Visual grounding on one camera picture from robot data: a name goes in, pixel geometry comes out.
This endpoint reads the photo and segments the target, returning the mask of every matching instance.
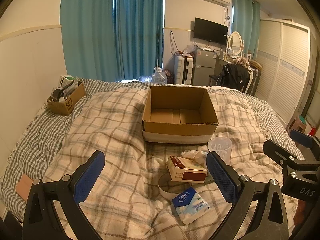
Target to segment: plaid blanket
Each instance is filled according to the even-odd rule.
[[[157,186],[159,177],[167,172],[169,155],[207,147],[145,143],[141,117],[147,91],[134,87],[137,84],[117,86],[105,87],[105,92],[96,93],[83,106],[43,180],[55,181],[72,174],[95,150],[100,150],[106,156],[105,167],[80,207],[103,239],[208,239],[231,207],[216,184],[207,181],[194,186],[211,211],[187,226]],[[275,178],[282,185],[280,167],[262,151],[272,131],[257,120],[259,109],[250,102],[254,99],[227,90],[210,91],[210,96],[219,120],[213,136],[232,140],[233,168],[252,180],[267,182]],[[285,143],[293,144],[290,139]],[[297,200],[288,196],[284,199],[292,229]],[[256,204],[252,203],[237,237],[245,233]],[[68,236],[75,238],[58,203],[56,208]]]

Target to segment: large water jug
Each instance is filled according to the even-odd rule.
[[[151,82],[157,84],[166,84],[167,76],[165,75],[165,72],[162,71],[161,68],[155,67],[155,72],[152,74]]]

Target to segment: sliding wardrobe door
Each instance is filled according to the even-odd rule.
[[[268,103],[288,124],[304,89],[309,66],[310,38],[306,29],[281,24],[280,62]]]
[[[271,86],[276,75],[280,42],[281,23],[262,20],[260,22],[257,62],[263,66],[263,70],[255,96],[265,101],[268,101]]]

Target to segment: bed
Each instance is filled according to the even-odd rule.
[[[212,209],[187,226],[161,197],[157,185],[167,172],[169,155],[178,156],[188,149],[206,151],[207,146],[145,143],[141,117],[150,83],[82,81],[87,96],[70,116],[55,115],[42,107],[13,149],[0,180],[0,196],[9,210],[23,220],[25,202],[15,192],[22,174],[44,182],[58,180],[100,150],[106,156],[105,167],[80,206],[103,239],[208,239],[231,207],[216,184],[207,181],[195,186]],[[233,168],[252,180],[275,178],[282,185],[281,169],[263,154],[263,142],[272,139],[298,159],[304,158],[270,105],[236,90],[207,90],[219,119],[213,136],[232,140]],[[297,200],[284,199],[291,232]],[[245,233],[255,206],[250,207],[236,238]],[[59,203],[56,209],[68,236],[74,238]]]

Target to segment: bottle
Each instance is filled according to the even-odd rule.
[[[313,126],[309,133],[309,136],[314,136],[315,134],[316,134],[316,128]]]
[[[166,84],[167,83],[167,76],[165,75],[165,72],[162,71],[161,68],[159,68],[158,65],[158,60],[157,60],[157,66],[155,67],[155,72],[152,74],[152,83],[157,83],[157,84]]]

